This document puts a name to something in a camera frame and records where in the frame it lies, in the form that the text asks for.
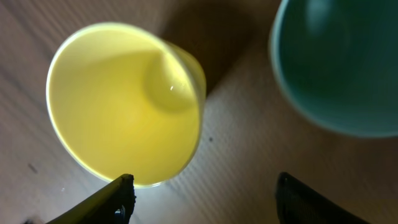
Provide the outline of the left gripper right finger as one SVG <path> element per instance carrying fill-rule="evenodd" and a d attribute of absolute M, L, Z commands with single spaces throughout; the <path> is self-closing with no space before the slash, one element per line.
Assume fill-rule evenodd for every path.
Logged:
<path fill-rule="evenodd" d="M 281 224 L 368 224 L 287 172 L 279 174 L 275 199 Z"/>

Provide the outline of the yellow plastic cup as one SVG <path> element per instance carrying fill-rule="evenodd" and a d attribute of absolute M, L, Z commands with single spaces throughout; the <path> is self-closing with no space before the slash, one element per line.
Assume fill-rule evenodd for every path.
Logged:
<path fill-rule="evenodd" d="M 194 56 L 118 22 L 73 33 L 47 75 L 47 109 L 64 148 L 98 178 L 132 174 L 136 187 L 159 185 L 188 166 L 205 99 L 205 74 Z"/>

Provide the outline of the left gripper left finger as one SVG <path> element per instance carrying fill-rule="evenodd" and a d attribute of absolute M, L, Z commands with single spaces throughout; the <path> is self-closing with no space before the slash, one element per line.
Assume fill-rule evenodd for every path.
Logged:
<path fill-rule="evenodd" d="M 134 176 L 123 174 L 49 224 L 129 224 L 135 202 Z"/>

